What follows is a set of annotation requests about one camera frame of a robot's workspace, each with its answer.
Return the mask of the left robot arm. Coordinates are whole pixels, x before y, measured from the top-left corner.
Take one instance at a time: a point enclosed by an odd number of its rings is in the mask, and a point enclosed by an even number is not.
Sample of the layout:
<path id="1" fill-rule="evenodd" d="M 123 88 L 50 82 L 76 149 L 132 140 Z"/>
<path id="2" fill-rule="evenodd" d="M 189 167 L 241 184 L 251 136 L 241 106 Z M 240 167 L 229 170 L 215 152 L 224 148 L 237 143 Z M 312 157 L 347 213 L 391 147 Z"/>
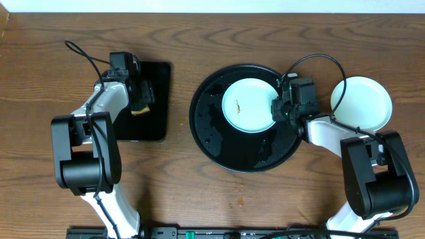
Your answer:
<path id="1" fill-rule="evenodd" d="M 149 111 L 154 96 L 141 79 L 141 62 L 129 52 L 110 53 L 110 69 L 77 110 L 51 121 L 54 174 L 63 189 L 86 201 L 106 226 L 107 238 L 145 238 L 141 216 L 120 185 L 122 161 L 113 124 L 129 108 Z"/>

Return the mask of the green and yellow sponge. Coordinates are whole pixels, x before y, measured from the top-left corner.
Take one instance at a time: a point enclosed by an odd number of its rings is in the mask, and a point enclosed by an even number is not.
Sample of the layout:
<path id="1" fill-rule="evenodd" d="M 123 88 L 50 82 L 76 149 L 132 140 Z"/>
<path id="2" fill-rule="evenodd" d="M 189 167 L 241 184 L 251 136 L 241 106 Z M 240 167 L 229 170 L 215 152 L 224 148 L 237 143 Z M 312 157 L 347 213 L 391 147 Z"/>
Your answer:
<path id="1" fill-rule="evenodd" d="M 141 115 L 141 114 L 145 114 L 149 111 L 150 111 L 149 106 L 144 106 L 144 107 L 142 107 L 142 109 L 139 109 L 139 110 L 131 110 L 131 114 L 133 116 L 138 116 L 138 115 Z"/>

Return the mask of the pale blue plate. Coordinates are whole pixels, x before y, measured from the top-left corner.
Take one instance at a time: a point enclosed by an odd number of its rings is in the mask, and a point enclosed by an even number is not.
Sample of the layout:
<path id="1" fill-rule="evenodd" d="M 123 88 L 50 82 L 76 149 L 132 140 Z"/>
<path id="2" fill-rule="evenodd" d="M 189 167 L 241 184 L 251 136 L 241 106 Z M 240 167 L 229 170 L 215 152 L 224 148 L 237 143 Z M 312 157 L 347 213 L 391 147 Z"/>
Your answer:
<path id="1" fill-rule="evenodd" d="M 278 92 L 271 84 L 245 78 L 231 84 L 222 97 L 222 112 L 227 122 L 244 133 L 260 133 L 271 128 L 272 100 Z"/>

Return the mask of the light blue plate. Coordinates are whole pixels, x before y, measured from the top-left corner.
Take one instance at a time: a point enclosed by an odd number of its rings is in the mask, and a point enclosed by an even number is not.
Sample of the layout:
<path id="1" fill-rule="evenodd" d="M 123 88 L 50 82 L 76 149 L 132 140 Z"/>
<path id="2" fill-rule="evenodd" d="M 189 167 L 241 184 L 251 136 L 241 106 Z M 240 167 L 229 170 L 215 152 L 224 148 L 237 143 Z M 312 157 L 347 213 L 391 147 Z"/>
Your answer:
<path id="1" fill-rule="evenodd" d="M 353 76 L 340 82 L 331 95 L 331 107 L 341 123 L 367 131 L 384 127 L 392 114 L 392 101 L 383 86 L 364 77 Z"/>

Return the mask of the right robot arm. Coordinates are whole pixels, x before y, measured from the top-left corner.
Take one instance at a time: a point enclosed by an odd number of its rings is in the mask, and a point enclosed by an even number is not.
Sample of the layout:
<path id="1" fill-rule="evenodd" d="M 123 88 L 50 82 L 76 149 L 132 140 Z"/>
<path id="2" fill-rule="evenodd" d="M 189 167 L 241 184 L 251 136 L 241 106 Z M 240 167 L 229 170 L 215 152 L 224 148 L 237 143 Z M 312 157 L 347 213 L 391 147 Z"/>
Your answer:
<path id="1" fill-rule="evenodd" d="M 375 80 L 353 76 L 331 95 L 331 115 L 321 113 L 311 78 L 287 74 L 272 102 L 274 121 L 286 121 L 296 135 L 341 158 L 346 203 L 325 223 L 332 231 L 365 234 L 378 223 L 410 213 L 419 188 L 401 136 L 380 129 L 392 102 Z"/>

